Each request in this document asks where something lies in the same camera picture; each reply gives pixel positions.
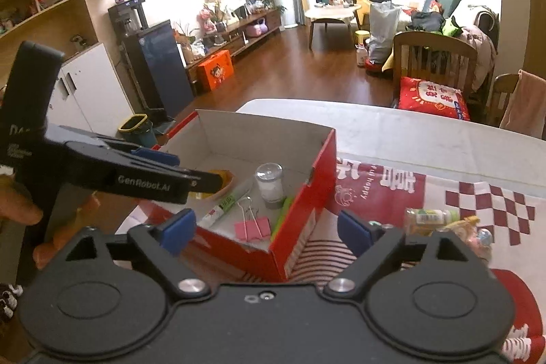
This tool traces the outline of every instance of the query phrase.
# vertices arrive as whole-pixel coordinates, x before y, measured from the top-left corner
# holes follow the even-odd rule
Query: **pink towel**
[[[518,74],[500,127],[540,139],[546,117],[546,81],[523,70]]]

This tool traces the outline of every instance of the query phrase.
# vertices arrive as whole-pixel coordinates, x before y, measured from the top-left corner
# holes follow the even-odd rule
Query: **wooden tv stand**
[[[265,18],[265,24],[268,26],[268,32],[257,38],[247,38],[248,44],[245,45],[243,32],[247,25],[252,24],[258,19]],[[241,19],[235,24],[231,24],[222,32],[222,37],[226,40],[224,44],[218,47],[213,47],[209,53],[203,58],[193,61],[186,67],[186,73],[189,78],[189,83],[192,85],[193,94],[198,96],[203,92],[203,87],[197,75],[198,66],[203,63],[209,56],[220,50],[229,50],[232,59],[235,59],[240,54],[249,50],[253,45],[267,38],[269,35],[279,31],[281,27],[281,13],[279,10],[267,10],[263,13],[251,14],[245,19]]]

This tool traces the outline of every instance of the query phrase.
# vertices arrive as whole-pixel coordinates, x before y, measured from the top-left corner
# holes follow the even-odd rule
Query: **chair backrest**
[[[501,74],[493,82],[493,92],[491,93],[491,102],[487,112],[487,125],[498,127],[501,125],[502,117],[508,107],[510,95],[514,93],[515,86],[518,84],[518,74]],[[502,107],[499,107],[502,94],[506,93]]]
[[[402,47],[407,46],[407,65],[402,60]],[[394,96],[400,96],[402,76],[424,79],[459,88],[461,62],[468,59],[462,96],[472,92],[478,52],[466,42],[426,31],[406,31],[394,37]]]

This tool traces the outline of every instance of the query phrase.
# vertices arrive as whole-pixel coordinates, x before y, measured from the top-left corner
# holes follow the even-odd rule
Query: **human hand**
[[[13,187],[13,178],[0,176],[0,221],[11,219],[25,225],[34,225],[42,219],[42,211],[31,200],[19,193]],[[33,258],[36,267],[41,270],[61,250],[66,243],[83,227],[89,225],[87,216],[100,206],[99,200],[93,194],[77,209],[74,219],[57,229],[53,241],[40,244],[34,249]]]

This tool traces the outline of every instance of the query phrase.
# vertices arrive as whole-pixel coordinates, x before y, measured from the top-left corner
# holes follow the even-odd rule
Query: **orange box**
[[[219,51],[206,59],[199,65],[197,73],[205,91],[217,88],[227,78],[233,76],[229,50]]]
[[[161,151],[176,154],[185,168],[230,170],[237,183],[252,178],[264,162],[282,165],[283,186],[288,196],[294,196],[294,202],[272,242],[241,243],[235,239],[234,224],[242,221],[237,206],[211,228],[200,227],[203,216],[222,198],[211,201],[190,197],[182,206],[141,201],[139,206],[151,224],[167,220],[184,207],[192,208],[198,224],[192,241],[195,246],[267,281],[287,281],[334,190],[335,130],[309,122],[198,110],[171,130]],[[279,210],[264,207],[256,184],[248,195],[257,213],[276,218]]]

